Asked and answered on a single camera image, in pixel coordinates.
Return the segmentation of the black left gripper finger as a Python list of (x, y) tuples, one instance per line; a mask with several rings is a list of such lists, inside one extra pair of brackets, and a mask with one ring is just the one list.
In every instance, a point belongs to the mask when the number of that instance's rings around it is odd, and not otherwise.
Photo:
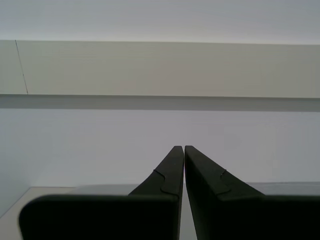
[(199, 240), (317, 240), (318, 196), (266, 195), (194, 146), (185, 155), (186, 189)]
[(173, 147), (127, 195), (50, 194), (28, 202), (18, 225), (24, 240), (177, 240), (185, 156)]

